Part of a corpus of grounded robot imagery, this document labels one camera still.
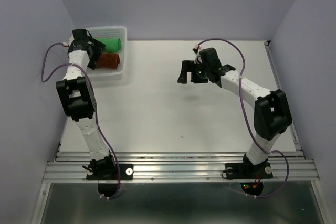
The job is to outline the green microfiber towel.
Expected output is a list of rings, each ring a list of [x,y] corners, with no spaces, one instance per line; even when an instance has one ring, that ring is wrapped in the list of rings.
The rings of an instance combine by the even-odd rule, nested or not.
[[[107,53],[118,53],[122,49],[122,41],[120,38],[97,38],[97,40],[105,44]]]

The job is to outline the brown microfiber towel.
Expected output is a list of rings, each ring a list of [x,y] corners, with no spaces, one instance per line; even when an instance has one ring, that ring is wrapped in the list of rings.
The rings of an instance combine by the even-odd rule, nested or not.
[[[97,68],[104,68],[104,69],[117,69],[118,65],[120,64],[120,56],[118,53],[103,53],[98,62]]]

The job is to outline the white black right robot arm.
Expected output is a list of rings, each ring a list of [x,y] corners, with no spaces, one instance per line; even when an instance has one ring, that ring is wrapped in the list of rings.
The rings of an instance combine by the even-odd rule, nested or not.
[[[253,108],[253,126],[248,127],[253,143],[241,170],[248,177],[258,174],[260,164],[268,158],[275,141],[292,124],[285,92],[263,88],[243,77],[233,66],[223,65],[214,48],[201,50],[194,60],[182,61],[178,83],[186,84],[188,73],[192,83],[214,83],[237,95],[241,105],[247,103]]]

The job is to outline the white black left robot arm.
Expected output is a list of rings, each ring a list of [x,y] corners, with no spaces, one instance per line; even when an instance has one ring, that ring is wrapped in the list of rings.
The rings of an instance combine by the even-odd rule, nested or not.
[[[56,82],[61,105],[67,117],[79,127],[90,152],[92,172],[113,178],[117,166],[96,120],[97,102],[86,69],[94,69],[106,46],[94,39],[86,29],[75,29],[69,41],[69,63],[64,78]]]

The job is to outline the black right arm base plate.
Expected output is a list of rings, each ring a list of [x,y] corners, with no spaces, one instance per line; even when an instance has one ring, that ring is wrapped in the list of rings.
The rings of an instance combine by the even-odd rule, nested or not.
[[[227,180],[272,179],[273,173],[268,160],[258,165],[245,160],[240,163],[226,163],[221,176]]]

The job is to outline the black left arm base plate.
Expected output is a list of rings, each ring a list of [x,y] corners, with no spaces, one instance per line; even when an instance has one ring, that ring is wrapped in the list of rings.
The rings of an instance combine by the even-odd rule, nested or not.
[[[88,166],[82,165],[82,168],[86,170],[86,180],[89,181],[117,181],[118,179],[129,181],[133,179],[133,164],[119,164],[119,173],[117,164],[111,155],[98,161],[92,159]]]

